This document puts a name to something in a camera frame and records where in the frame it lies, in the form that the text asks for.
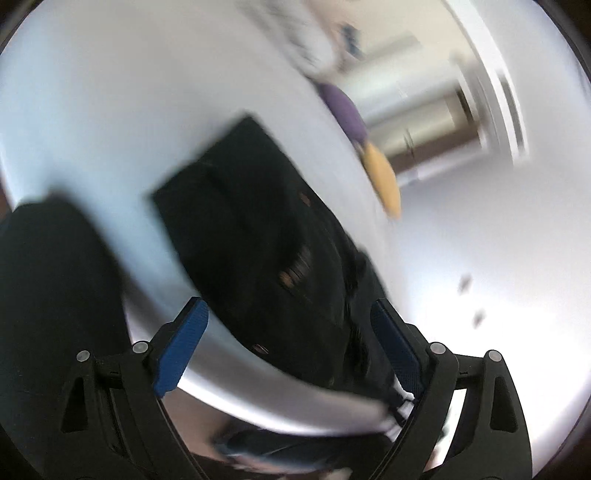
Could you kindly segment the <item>folded beige grey duvet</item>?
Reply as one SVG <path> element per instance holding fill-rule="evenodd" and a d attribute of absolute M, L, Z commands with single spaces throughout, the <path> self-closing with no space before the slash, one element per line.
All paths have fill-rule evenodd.
<path fill-rule="evenodd" d="M 324 78 L 338 69 L 339 46 L 308 1 L 238 1 L 238 5 L 308 78 Z"/>

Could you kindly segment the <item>black denim pants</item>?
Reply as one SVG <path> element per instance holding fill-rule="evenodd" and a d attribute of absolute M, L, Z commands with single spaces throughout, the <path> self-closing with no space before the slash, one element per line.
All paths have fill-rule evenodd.
<path fill-rule="evenodd" d="M 387 430 L 401 396 L 370 323 L 369 256 L 263 126 L 245 116 L 151 195 L 193 287 L 247 350 Z"/>

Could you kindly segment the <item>wall switch plate far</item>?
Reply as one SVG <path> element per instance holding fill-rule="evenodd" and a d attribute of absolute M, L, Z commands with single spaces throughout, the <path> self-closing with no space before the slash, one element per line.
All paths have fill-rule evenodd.
<path fill-rule="evenodd" d="M 460 279 L 459 284 L 459 291 L 464 292 L 466 291 L 470 285 L 472 284 L 472 276 L 470 274 L 465 274 Z"/>

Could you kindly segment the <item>wall switch plate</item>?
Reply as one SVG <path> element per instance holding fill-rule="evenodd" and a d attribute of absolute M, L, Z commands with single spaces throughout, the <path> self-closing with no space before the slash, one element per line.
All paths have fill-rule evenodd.
<path fill-rule="evenodd" d="M 483 320 L 484 320 L 484 314 L 482 312 L 478 312 L 474 317 L 474 326 L 475 327 L 480 326 Z"/>
<path fill-rule="evenodd" d="M 464 292 L 466 291 L 470 285 L 472 284 L 472 276 L 470 274 L 465 274 L 460 279 L 459 284 L 459 291 Z"/>

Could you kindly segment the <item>purple cushion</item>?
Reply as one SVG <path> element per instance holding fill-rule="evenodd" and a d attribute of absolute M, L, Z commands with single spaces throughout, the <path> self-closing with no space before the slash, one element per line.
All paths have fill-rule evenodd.
<path fill-rule="evenodd" d="M 368 138 L 368 130 L 356 105 L 344 91 L 330 83 L 318 83 L 318 95 L 331 111 L 339 127 L 353 143 L 363 145 Z"/>

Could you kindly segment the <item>wall switch plate near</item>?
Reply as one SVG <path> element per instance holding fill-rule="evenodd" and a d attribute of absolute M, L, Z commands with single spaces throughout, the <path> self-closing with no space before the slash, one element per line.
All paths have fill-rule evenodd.
<path fill-rule="evenodd" d="M 480 326 L 483 320 L 484 320 L 484 314 L 482 312 L 478 312 L 474 317 L 474 326 L 475 327 Z"/>

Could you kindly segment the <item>yellow cushion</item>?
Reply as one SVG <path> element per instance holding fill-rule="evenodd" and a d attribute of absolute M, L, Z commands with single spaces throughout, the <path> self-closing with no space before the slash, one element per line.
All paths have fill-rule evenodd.
<path fill-rule="evenodd" d="M 389 217 L 400 219 L 402 198 L 396 174 L 388 158 L 370 141 L 361 150 L 363 168 Z"/>

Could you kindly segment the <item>folded blue denim garment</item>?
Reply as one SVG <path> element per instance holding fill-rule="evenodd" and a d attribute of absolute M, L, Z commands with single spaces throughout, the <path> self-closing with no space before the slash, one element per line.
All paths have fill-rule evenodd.
<path fill-rule="evenodd" d="M 339 26 L 339 35 L 341 35 L 342 45 L 346 53 L 356 59 L 363 58 L 363 51 L 360 46 L 360 31 L 349 23 Z"/>

